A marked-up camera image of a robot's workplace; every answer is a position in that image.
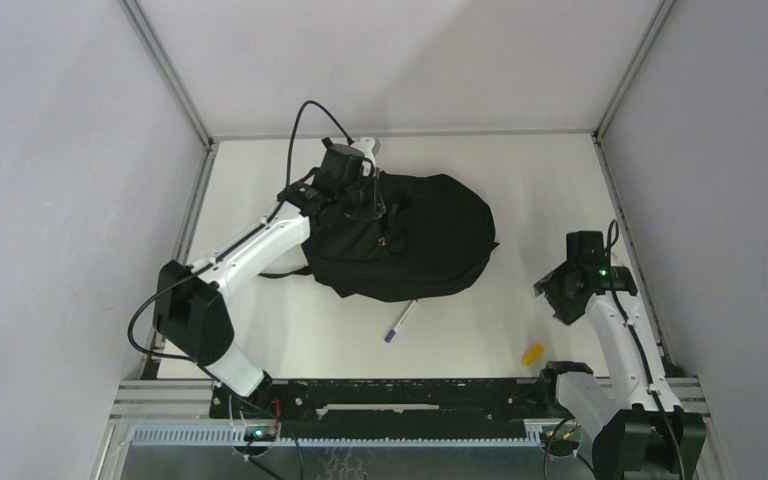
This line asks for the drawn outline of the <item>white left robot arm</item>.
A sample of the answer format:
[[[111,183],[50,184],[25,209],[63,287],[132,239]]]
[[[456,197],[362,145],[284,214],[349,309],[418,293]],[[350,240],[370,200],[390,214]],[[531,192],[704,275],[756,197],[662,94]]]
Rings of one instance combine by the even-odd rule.
[[[270,409],[273,392],[265,384],[269,374],[236,341],[233,300],[273,261],[308,240],[317,216],[366,203],[379,178],[378,139],[323,143],[320,165],[286,184],[237,237],[194,262],[165,264],[146,302],[154,308],[154,329],[179,349],[177,359],[229,388],[234,404],[250,417]]]

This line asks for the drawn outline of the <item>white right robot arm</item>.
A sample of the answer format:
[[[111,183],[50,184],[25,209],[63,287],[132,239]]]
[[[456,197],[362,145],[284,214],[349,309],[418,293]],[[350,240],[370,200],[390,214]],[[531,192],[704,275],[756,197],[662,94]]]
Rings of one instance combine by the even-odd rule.
[[[631,271],[611,259],[614,241],[580,230],[565,237],[566,258],[534,285],[553,316],[590,324],[609,389],[583,362],[553,361],[540,376],[544,412],[575,421],[597,479],[691,479],[706,441],[702,416],[689,411],[667,380]]]

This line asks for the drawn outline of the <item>black backpack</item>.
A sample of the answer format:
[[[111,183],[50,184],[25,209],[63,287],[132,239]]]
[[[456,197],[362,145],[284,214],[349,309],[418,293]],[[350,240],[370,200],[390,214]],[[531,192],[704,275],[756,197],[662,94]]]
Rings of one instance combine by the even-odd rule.
[[[301,245],[310,276],[340,297],[401,302],[470,288],[498,245],[491,207],[446,174],[383,173],[375,220],[319,221]]]

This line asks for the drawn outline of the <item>purple marker pen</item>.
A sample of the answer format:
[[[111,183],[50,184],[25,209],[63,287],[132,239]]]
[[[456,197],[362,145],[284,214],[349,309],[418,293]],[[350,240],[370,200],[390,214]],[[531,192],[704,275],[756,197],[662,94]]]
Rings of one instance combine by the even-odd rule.
[[[408,304],[405,306],[405,308],[401,312],[400,316],[397,318],[397,320],[394,322],[394,324],[390,327],[387,334],[385,335],[384,341],[386,343],[391,343],[393,341],[393,339],[396,337],[399,330],[405,324],[405,322],[410,317],[412,312],[415,310],[417,305],[418,305],[418,301],[416,299],[408,302]]]

